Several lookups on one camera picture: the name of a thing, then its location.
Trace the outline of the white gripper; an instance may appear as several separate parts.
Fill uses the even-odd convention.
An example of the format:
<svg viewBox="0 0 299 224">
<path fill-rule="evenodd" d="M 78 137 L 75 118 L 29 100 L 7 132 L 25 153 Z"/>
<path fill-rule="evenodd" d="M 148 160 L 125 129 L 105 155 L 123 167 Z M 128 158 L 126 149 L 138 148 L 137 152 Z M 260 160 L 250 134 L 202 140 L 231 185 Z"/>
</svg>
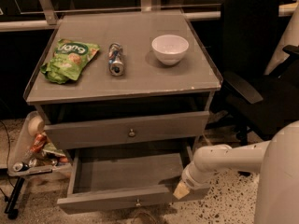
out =
<svg viewBox="0 0 299 224">
<path fill-rule="evenodd" d="M 213 175 L 212 172 L 200 171 L 192 161 L 183 170 L 181 180 L 178 182 L 173 195 L 180 200 L 187 196 L 191 189 L 206 189 L 209 187 L 208 182 Z"/>
</svg>

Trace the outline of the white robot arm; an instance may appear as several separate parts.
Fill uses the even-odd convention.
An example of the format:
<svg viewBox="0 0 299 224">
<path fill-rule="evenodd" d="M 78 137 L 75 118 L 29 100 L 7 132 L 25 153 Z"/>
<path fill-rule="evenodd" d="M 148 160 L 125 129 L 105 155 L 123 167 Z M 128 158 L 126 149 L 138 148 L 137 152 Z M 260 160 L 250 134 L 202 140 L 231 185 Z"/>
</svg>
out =
<svg viewBox="0 0 299 224">
<path fill-rule="evenodd" d="M 258 173 L 254 224 L 299 224 L 299 121 L 282 128 L 269 141 L 232 148 L 198 148 L 174 190 L 182 199 L 203 189 L 219 171 Z"/>
</svg>

